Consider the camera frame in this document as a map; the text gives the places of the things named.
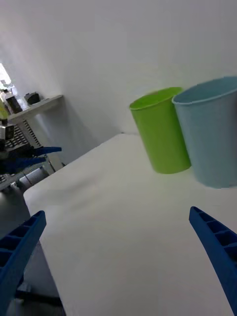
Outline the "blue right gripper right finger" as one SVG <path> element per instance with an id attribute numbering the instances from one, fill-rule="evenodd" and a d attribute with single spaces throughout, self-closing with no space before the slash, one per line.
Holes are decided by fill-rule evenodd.
<path id="1" fill-rule="evenodd" d="M 195 206 L 190 209 L 189 221 L 209 257 L 233 314 L 237 315 L 236 233 Z"/>

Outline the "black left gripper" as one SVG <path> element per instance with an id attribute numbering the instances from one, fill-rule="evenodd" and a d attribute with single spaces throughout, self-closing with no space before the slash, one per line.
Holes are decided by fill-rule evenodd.
<path id="1" fill-rule="evenodd" d="M 18 173 L 33 165 L 46 162 L 44 157 L 39 156 L 61 151 L 61 147 L 34 148 L 29 144 L 25 144 L 5 149 L 0 153 L 0 160 L 4 161 L 4 173 Z"/>

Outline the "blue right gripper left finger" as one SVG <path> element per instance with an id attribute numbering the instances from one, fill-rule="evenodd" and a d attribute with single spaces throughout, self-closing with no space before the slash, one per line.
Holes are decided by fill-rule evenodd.
<path id="1" fill-rule="evenodd" d="M 46 226 L 39 211 L 0 239 L 0 314 L 5 315 L 23 277 L 25 267 Z"/>

